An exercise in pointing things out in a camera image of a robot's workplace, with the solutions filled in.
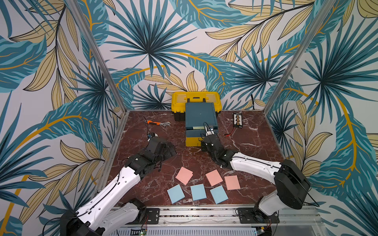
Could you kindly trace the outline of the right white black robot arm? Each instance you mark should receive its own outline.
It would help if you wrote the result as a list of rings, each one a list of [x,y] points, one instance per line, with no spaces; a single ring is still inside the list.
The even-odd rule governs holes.
[[[226,149],[215,134],[202,139],[201,149],[222,168],[246,172],[275,185],[276,189],[255,205],[257,214],[268,217],[286,207],[302,209],[311,184],[293,161],[267,161]]]

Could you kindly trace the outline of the teal yellow drawer cabinet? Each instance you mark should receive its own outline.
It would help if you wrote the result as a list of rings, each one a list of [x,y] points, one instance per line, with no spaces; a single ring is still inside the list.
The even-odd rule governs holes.
[[[209,126],[218,134],[219,126],[213,103],[187,103],[185,112],[186,146],[200,147],[206,137],[205,127]]]

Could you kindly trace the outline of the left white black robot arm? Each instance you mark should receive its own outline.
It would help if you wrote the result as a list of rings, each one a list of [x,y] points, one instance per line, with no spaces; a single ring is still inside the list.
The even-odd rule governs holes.
[[[139,200],[132,200],[116,211],[112,208],[144,177],[176,154],[171,142],[160,137],[150,138],[147,146],[130,156],[119,174],[100,193],[79,209],[62,215],[60,234],[108,236],[128,223],[142,221],[146,210]]]

